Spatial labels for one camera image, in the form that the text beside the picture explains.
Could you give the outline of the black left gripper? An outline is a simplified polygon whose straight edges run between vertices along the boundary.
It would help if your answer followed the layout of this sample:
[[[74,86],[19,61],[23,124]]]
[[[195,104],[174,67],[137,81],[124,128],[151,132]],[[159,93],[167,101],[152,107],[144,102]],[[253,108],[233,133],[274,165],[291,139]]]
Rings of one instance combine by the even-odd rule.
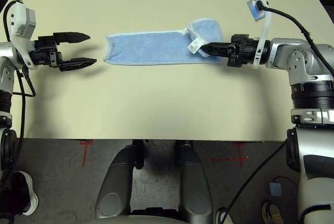
[[[63,61],[57,46],[60,43],[79,43],[89,39],[89,35],[80,32],[55,32],[52,36],[41,36],[34,40],[34,49],[29,51],[29,56],[34,65],[59,68],[61,72],[83,69],[93,65],[97,60],[80,57]]]

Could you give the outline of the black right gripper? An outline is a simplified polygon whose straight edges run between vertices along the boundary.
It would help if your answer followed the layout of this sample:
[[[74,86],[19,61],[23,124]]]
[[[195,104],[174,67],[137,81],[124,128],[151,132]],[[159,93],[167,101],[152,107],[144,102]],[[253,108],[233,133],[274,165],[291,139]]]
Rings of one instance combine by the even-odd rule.
[[[228,57],[229,67],[242,67],[253,64],[259,40],[249,38],[248,34],[234,34],[231,44],[234,46],[229,54],[229,43],[212,42],[202,46],[202,50],[212,56]]]

